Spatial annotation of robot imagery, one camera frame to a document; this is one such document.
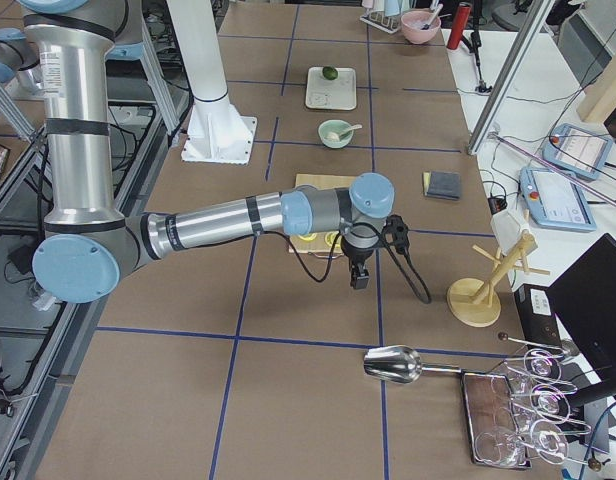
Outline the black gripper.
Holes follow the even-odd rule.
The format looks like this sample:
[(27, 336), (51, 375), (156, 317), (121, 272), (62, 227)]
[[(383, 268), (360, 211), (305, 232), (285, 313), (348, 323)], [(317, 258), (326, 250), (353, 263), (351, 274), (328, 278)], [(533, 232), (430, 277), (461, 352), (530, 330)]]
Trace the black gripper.
[(370, 246), (359, 247), (351, 244), (347, 239), (342, 240), (341, 248), (344, 255), (348, 258), (351, 274), (350, 286), (353, 289), (367, 288), (369, 283), (369, 272), (366, 267), (366, 262), (373, 255), (378, 246), (378, 241), (375, 241)]

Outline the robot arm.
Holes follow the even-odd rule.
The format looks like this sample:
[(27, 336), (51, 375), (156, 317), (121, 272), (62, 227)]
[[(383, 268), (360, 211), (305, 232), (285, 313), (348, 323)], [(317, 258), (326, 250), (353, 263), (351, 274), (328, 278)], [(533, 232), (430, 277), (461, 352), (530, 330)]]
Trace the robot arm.
[(391, 182), (377, 173), (349, 187), (301, 186), (202, 210), (124, 216), (114, 204), (105, 61), (144, 51), (137, 1), (25, 1), (26, 36), (38, 47), (54, 206), (32, 267), (58, 299), (88, 303), (149, 262), (187, 249), (281, 231), (336, 231), (352, 278), (381, 238), (394, 203)]

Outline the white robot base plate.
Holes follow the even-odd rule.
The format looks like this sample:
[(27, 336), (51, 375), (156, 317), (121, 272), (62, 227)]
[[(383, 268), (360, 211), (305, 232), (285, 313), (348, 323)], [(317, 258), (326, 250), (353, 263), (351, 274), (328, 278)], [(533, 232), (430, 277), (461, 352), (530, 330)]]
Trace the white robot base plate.
[(194, 111), (181, 158), (185, 162), (245, 165), (250, 160), (257, 123), (256, 117), (232, 112), (227, 125), (214, 125), (211, 115), (203, 119)]

